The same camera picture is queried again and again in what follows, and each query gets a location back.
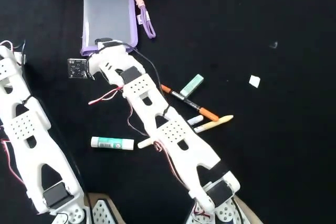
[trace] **glue stick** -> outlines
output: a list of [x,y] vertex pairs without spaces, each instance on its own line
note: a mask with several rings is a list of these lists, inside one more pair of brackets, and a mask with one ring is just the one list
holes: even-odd
[[134,149],[133,139],[93,136],[91,147],[130,150]]

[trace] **glue stick cap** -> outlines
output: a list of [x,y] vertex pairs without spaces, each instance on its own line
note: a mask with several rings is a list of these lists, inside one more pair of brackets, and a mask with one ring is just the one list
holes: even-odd
[[95,147],[95,148],[98,147],[98,139],[99,139],[99,137],[97,137],[97,136],[93,136],[91,138],[91,147]]
[[122,140],[122,149],[123,150],[134,150],[134,140],[133,139],[123,139]]

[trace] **robotic arm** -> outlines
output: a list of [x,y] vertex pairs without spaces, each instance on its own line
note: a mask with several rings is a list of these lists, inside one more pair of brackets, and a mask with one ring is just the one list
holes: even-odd
[[[128,55],[125,46],[118,41],[99,42],[98,47],[98,52],[87,61],[87,74],[93,77],[101,72],[109,84],[122,87],[124,98],[138,114],[150,137],[138,146],[154,144],[172,161],[174,175],[195,199],[186,223],[249,224],[241,208],[232,200],[240,188],[238,180],[223,168],[214,150],[168,105],[143,66]],[[5,86],[12,87],[12,92],[7,92]],[[151,105],[146,105],[144,99],[149,99]],[[20,63],[4,46],[0,46],[0,103],[0,119],[13,146],[27,195],[37,211],[68,217],[64,220],[58,215],[53,223],[91,224],[90,209],[84,205],[80,184],[65,155],[48,133],[50,122],[38,100],[32,97],[22,77]],[[19,104],[27,111],[16,114]],[[166,119],[159,127],[157,116]],[[47,189],[41,185],[44,164],[57,171],[62,179]],[[199,181],[198,165],[214,175],[204,187]]]
[[[12,88],[11,93],[7,93],[5,86]],[[48,117],[32,97],[14,54],[5,46],[0,46],[0,104],[0,119],[13,146],[17,169],[37,211],[72,216],[69,221],[74,224],[91,224],[90,218],[85,221],[90,212],[84,206],[84,193],[65,155],[48,133]],[[27,111],[17,115],[19,104]],[[41,168],[45,164],[58,172],[62,180],[44,190]]]
[[[88,60],[88,74],[93,77],[95,73],[101,72],[109,84],[123,87],[123,97],[133,106],[150,137],[139,143],[139,147],[155,144],[163,148],[171,158],[190,197],[196,200],[195,207],[201,208],[210,216],[206,220],[204,218],[204,222],[200,219],[198,221],[215,221],[215,213],[218,212],[220,216],[220,209],[227,208],[226,202],[240,189],[238,180],[229,170],[222,169],[218,155],[168,105],[143,66],[128,55],[124,45],[118,41],[99,42],[98,53]],[[150,99],[151,105],[146,105],[144,99]],[[157,127],[156,116],[163,116],[167,122]],[[187,148],[182,149],[179,145],[181,142]],[[217,175],[216,180],[209,181],[204,188],[198,178],[198,165]]]

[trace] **pen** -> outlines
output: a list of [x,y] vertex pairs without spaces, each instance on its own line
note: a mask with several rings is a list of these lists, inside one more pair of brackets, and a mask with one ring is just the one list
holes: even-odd
[[173,96],[179,98],[181,101],[184,101],[186,104],[188,104],[189,106],[193,107],[194,109],[196,109],[201,115],[204,115],[205,117],[209,118],[210,120],[217,122],[219,117],[216,116],[214,113],[210,112],[209,110],[198,106],[196,103],[193,103],[192,101],[190,101],[189,99],[187,99],[186,97],[184,97],[183,95],[173,91],[172,89],[166,87],[165,85],[161,85],[161,88],[164,92],[168,93],[168,94],[172,94]]
[[196,127],[194,128],[194,131],[196,133],[199,133],[199,132],[202,132],[202,131],[206,131],[206,130],[209,130],[213,127],[216,127],[222,123],[226,123],[228,121],[230,121],[231,119],[233,118],[233,115],[226,115],[226,116],[223,116],[222,118],[220,118],[217,122],[208,122],[206,124],[203,124],[199,127]]

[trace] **black fabric surface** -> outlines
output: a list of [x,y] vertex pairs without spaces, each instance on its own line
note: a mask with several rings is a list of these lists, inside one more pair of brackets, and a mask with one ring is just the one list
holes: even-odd
[[[79,57],[81,47],[82,0],[0,1],[0,39],[27,39],[27,81],[88,190],[110,195],[127,223],[182,223],[193,201],[163,153],[153,146],[133,152],[90,147],[91,136],[144,138],[127,126],[129,108],[120,95],[87,105],[110,89],[103,77],[68,79],[67,59]],[[235,116],[200,136],[240,181],[239,197],[264,223],[331,221],[335,0],[145,1],[158,37],[151,41],[139,28],[138,46],[162,82],[178,91],[200,73],[205,81],[191,100]],[[258,89],[248,83],[251,74],[261,78]],[[197,115],[167,99],[185,118]],[[136,116],[132,122],[139,126]],[[0,173],[2,223],[51,222],[36,215],[3,152]]]

